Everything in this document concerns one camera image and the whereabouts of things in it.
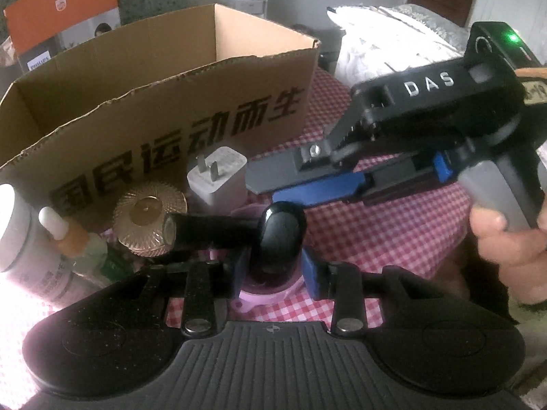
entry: metal screw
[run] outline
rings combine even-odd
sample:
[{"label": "metal screw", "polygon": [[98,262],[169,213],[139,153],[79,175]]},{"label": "metal screw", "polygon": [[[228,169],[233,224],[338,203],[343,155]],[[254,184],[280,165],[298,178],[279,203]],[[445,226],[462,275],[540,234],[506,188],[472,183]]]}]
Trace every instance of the metal screw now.
[{"label": "metal screw", "polygon": [[344,317],[336,323],[336,327],[343,333],[350,333],[353,331],[359,331],[363,328],[363,323],[359,319],[353,317]]},{"label": "metal screw", "polygon": [[184,324],[184,328],[190,334],[205,333],[211,329],[211,323],[207,319],[190,319]]},{"label": "metal screw", "polygon": [[321,148],[319,147],[319,145],[311,145],[310,156],[317,157],[319,154],[321,154]]}]

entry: pink plastic part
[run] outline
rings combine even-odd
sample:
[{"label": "pink plastic part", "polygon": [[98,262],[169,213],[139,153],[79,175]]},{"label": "pink plastic part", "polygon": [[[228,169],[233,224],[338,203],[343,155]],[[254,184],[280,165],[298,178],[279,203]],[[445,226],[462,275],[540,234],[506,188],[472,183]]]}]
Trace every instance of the pink plastic part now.
[{"label": "pink plastic part", "polygon": [[[263,211],[270,205],[266,204],[250,204],[242,206],[232,211],[232,216],[237,217],[260,217]],[[253,288],[253,292],[246,291],[245,285],[241,289],[238,299],[231,301],[231,307],[240,312],[247,313],[251,311],[257,305],[269,305],[274,303],[283,302],[287,297],[297,292],[304,285],[304,277],[300,270],[300,260],[297,262],[296,270],[294,271],[291,279],[282,287],[275,291],[264,291],[264,293],[258,293],[260,287]]]}]

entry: red checkered tablecloth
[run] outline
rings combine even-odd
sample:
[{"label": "red checkered tablecloth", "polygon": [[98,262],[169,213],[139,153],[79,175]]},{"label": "red checkered tablecloth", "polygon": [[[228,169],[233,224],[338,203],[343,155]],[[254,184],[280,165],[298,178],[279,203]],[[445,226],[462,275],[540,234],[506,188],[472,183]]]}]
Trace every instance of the red checkered tablecloth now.
[{"label": "red checkered tablecloth", "polygon": [[[302,136],[277,149],[319,139],[323,127],[335,122],[348,102],[348,89],[318,70]],[[360,167],[379,160],[362,162]],[[252,203],[269,201],[265,196],[250,195]],[[308,232],[326,260],[351,262],[369,272],[396,264],[430,278],[465,236],[469,207],[469,198],[458,184],[372,207],[337,202],[307,211]],[[377,301],[367,301],[366,307],[369,325],[379,325]],[[21,355],[21,343],[36,322],[54,311],[16,287],[0,284],[0,404],[17,409],[36,392]],[[332,312],[332,302],[314,302],[302,288],[282,303],[257,306],[245,314],[232,312],[232,318],[323,320],[329,325]],[[182,301],[172,300],[168,325],[179,326],[181,314]]]}]

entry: human hand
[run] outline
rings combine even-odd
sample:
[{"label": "human hand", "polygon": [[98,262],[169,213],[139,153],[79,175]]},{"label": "human hand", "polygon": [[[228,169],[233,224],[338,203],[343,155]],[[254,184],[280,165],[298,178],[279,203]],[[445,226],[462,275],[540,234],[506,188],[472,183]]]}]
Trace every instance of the human hand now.
[{"label": "human hand", "polygon": [[521,303],[547,300],[547,200],[538,216],[539,229],[507,232],[507,220],[497,212],[473,206],[471,230],[479,255],[499,265],[499,279]]}]

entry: gray handle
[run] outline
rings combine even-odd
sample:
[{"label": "gray handle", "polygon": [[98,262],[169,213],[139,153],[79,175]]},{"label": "gray handle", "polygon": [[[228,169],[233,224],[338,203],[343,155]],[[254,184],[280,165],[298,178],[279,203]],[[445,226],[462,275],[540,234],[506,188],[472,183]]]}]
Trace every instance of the gray handle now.
[{"label": "gray handle", "polygon": [[[490,160],[479,162],[462,171],[458,182],[479,205],[503,213],[508,221],[508,231],[524,231],[536,227],[537,214],[543,201],[543,193],[538,192],[541,187],[539,184],[538,187],[531,188],[523,186],[519,178],[515,177],[514,168],[509,171],[509,177],[507,171],[504,171],[504,175],[504,163],[506,162],[500,164]],[[535,167],[534,172],[536,171],[536,180],[539,179],[541,185],[545,186],[547,170],[542,163]]]}]

